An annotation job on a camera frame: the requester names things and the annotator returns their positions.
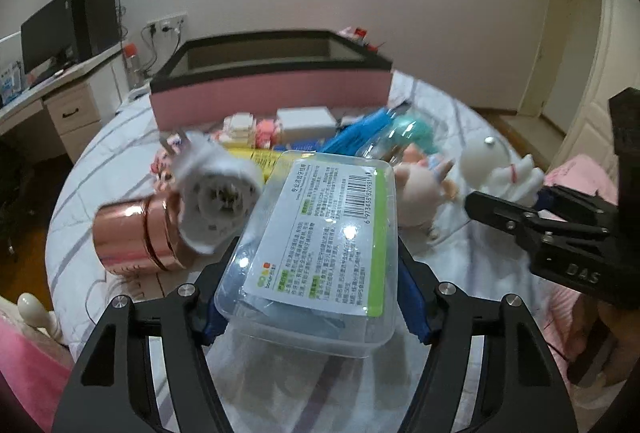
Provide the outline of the black speaker tower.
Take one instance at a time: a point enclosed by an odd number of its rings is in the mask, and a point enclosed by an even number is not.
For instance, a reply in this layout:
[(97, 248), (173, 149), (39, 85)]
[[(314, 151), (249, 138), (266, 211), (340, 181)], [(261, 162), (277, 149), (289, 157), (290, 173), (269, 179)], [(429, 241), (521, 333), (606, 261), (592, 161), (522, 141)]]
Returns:
[(74, 24), (74, 52), (79, 62), (89, 60), (119, 42), (115, 0), (70, 0)]

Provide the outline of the blue long package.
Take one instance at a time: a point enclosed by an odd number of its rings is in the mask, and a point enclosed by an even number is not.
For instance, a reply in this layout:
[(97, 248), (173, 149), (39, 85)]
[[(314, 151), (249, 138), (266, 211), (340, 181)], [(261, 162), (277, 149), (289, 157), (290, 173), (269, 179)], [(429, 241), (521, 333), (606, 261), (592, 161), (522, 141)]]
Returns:
[(321, 153), (356, 156), (357, 152), (393, 121), (393, 112), (380, 109), (341, 130), (319, 148)]

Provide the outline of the white desk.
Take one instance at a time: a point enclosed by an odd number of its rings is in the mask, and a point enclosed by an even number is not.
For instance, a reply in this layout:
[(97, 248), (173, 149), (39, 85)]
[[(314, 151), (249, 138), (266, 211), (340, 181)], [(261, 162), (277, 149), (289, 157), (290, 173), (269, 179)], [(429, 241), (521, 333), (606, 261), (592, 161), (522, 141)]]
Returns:
[(65, 153), (77, 161), (92, 138), (114, 118), (129, 92), (122, 50), (58, 72), (1, 109), (1, 134), (26, 130), (21, 147), (39, 162)]

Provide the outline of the clear plastic labelled box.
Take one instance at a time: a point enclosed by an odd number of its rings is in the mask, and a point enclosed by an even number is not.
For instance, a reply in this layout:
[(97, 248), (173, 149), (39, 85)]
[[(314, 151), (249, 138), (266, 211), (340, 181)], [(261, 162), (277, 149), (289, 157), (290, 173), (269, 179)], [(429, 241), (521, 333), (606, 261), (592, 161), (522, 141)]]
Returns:
[(213, 301), (250, 337), (364, 358), (395, 330), (396, 186), (390, 164), (280, 156)]

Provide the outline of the striped white bed quilt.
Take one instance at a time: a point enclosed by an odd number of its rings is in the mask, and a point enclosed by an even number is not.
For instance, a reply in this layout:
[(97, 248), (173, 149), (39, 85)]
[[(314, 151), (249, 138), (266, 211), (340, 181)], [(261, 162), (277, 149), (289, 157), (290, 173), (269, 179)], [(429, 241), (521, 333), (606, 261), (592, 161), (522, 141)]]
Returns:
[[(124, 279), (110, 275), (92, 242), (104, 204), (146, 196), (160, 133), (150, 102), (122, 109), (81, 153), (49, 224), (46, 268), (55, 314), (78, 356), (117, 295), (157, 299), (198, 278), (196, 269)], [(461, 203), (438, 213), (437, 239), (402, 235), (413, 258), (472, 297), (518, 294), (537, 323), (548, 323), (552, 286), (530, 273), (513, 239), (472, 222)], [(230, 425), (237, 432), (395, 432), (422, 375), (428, 349), (405, 323), (367, 358), (333, 357), (260, 341), (228, 329), (206, 361)]]

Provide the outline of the white plush toy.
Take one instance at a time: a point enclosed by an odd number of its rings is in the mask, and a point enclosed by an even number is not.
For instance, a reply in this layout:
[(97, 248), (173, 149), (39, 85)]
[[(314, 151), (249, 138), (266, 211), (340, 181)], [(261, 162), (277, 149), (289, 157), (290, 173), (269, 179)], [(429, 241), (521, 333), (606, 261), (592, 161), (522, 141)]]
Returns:
[(469, 140), (459, 170), (470, 189), (531, 208), (544, 185), (544, 172), (526, 154), (514, 159), (508, 146), (494, 136)]

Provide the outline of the pink pillow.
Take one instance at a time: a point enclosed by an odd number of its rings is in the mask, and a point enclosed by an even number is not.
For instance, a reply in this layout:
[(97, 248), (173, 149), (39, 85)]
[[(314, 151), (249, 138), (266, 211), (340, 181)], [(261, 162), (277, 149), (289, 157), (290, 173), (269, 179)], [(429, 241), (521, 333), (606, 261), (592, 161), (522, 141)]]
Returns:
[(26, 416), (51, 432), (56, 409), (73, 363), (57, 361), (1, 317), (1, 375)]

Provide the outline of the white small box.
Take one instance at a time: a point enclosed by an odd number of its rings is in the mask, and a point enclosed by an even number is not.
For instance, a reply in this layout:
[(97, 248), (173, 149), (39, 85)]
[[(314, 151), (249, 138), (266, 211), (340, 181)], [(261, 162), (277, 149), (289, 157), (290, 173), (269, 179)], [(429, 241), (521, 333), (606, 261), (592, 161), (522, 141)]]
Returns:
[(283, 108), (277, 111), (280, 143), (333, 137), (337, 123), (327, 107)]

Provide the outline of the white plug adapter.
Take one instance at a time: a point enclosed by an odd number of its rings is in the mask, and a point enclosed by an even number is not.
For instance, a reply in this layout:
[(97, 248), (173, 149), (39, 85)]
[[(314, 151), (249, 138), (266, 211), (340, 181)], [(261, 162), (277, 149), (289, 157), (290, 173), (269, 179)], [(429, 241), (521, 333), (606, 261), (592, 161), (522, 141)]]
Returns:
[(177, 144), (162, 138), (160, 145), (180, 196), (180, 236), (198, 254), (212, 254), (242, 231), (264, 189), (264, 173), (200, 132), (180, 130)]

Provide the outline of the black computer monitor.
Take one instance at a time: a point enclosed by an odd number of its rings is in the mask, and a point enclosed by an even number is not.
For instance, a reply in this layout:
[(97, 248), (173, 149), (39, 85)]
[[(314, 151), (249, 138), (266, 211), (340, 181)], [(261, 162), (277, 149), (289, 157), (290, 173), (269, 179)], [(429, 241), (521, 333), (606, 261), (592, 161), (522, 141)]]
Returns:
[(24, 71), (53, 60), (57, 66), (75, 59), (72, 0), (50, 0), (21, 25)]

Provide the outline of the rose gold metal tin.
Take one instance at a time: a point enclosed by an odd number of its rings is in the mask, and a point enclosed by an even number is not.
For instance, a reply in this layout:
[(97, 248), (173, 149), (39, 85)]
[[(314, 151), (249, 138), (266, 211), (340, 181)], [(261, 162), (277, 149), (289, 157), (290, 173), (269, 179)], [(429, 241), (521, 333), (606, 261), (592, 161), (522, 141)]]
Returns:
[(195, 253), (179, 231), (180, 197), (165, 191), (101, 206), (92, 223), (96, 255), (113, 275), (182, 271)]

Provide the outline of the pink black storage box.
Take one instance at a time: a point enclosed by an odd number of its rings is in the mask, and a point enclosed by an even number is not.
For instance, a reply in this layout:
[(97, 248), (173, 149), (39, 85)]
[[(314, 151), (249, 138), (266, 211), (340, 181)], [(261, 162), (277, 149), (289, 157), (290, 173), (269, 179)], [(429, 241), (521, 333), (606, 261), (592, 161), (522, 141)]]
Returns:
[(387, 104), (393, 61), (329, 30), (271, 30), (182, 44), (151, 80), (159, 130), (236, 112), (375, 108)]

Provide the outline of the yellow tube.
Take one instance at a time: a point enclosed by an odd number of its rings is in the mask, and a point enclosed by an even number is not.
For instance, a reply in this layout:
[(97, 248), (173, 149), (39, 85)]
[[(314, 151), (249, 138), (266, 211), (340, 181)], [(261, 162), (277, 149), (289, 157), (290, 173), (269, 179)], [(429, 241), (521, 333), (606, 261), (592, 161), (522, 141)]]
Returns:
[(280, 156), (281, 151), (271, 149), (253, 149), (253, 148), (227, 148), (235, 158), (250, 160), (254, 162), (262, 171), (264, 182), (267, 182), (271, 176)]

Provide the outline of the teal lidded clear dome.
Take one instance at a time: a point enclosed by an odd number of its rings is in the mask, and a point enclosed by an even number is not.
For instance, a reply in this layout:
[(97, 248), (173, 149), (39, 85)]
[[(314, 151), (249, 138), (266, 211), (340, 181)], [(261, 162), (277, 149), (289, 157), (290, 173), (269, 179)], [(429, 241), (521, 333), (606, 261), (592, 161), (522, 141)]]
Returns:
[(356, 156), (395, 164), (402, 160), (404, 152), (411, 145), (423, 154), (439, 152), (430, 124), (413, 115), (396, 115), (390, 124), (371, 137), (356, 152)]

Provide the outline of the white wall socket strip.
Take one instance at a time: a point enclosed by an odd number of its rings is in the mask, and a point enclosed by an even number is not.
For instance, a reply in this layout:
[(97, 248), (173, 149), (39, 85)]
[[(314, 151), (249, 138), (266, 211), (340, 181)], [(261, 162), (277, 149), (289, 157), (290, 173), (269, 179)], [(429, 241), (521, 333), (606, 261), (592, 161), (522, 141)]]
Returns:
[(186, 12), (178, 12), (165, 16), (163, 18), (148, 21), (146, 25), (154, 28), (154, 32), (158, 34), (175, 33), (182, 36), (188, 32), (188, 14)]

